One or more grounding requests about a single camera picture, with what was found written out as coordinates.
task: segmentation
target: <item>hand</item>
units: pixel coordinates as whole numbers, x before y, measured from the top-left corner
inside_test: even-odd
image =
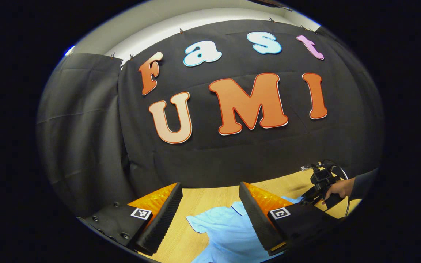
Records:
[[[341,180],[332,184],[329,190],[327,190],[326,199],[328,199],[331,194],[339,194],[341,198],[349,197],[352,194],[352,189],[354,188],[354,181],[355,178],[352,178],[349,180]]]

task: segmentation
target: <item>cutout letter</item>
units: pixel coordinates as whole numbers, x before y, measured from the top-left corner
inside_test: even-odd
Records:
[[[284,115],[279,96],[279,76],[274,73],[262,73],[256,76],[253,91],[247,93],[232,79],[222,79],[212,82],[209,90],[217,94],[222,114],[222,126],[219,133],[229,135],[239,133],[242,125],[236,122],[235,113],[241,117],[244,124],[254,129],[262,107],[263,128],[284,126],[289,119]]]
[[[303,42],[304,46],[311,52],[311,54],[313,54],[314,57],[316,57],[319,60],[323,60],[324,56],[323,54],[319,53],[315,48],[314,48],[314,43],[310,40],[308,40],[304,35],[299,35],[297,37],[297,39],[301,42]]]
[[[313,120],[326,117],[327,108],[324,107],[323,91],[321,90],[321,76],[315,73],[305,73],[302,78],[310,89],[311,111],[310,118]]]
[[[178,118],[180,118],[180,130],[171,131],[168,128],[167,117],[165,116],[165,107],[167,103],[164,100],[156,102],[149,107],[152,113],[155,129],[159,137],[167,143],[182,143],[185,142],[192,133],[191,118],[189,117],[189,110],[187,108],[187,100],[189,99],[188,92],[181,92],[174,95],[170,102],[177,107]]]
[[[201,41],[187,47],[184,52],[188,54],[185,56],[183,63],[188,67],[200,65],[202,62],[214,62],[222,57],[222,52],[217,51],[215,43],[212,41]]]
[[[282,50],[282,46],[276,41],[276,37],[267,32],[252,32],[246,38],[250,40],[254,50],[261,54],[277,54]]]
[[[157,52],[139,67],[139,72],[142,75],[142,95],[145,96],[157,86],[157,81],[152,79],[152,75],[154,77],[159,75],[159,64],[157,61],[162,60],[162,58],[162,52]]]

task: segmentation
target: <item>pink letter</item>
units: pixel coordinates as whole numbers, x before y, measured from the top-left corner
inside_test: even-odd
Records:
[[[310,40],[308,40],[304,35],[299,35],[297,39],[301,42],[303,42],[304,46],[319,60],[323,60],[324,56],[323,54],[317,52],[317,50],[314,48],[314,43]]]

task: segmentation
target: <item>sleeve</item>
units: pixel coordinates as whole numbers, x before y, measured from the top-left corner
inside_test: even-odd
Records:
[[[372,171],[369,171],[368,173],[357,175],[355,177],[355,182],[354,182],[354,186],[353,186],[353,189],[352,189],[352,193],[349,197],[350,200],[364,198],[366,193],[368,192],[370,186],[375,181],[376,174],[378,174],[378,168],[376,168]]]

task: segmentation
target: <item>wrinkled cloth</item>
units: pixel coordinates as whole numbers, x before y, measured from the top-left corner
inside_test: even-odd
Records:
[[[302,199],[282,198],[291,203]],[[259,263],[279,256],[269,256],[264,250],[241,202],[234,202],[230,208],[215,207],[186,219],[194,231],[209,236],[209,245],[192,263]]]

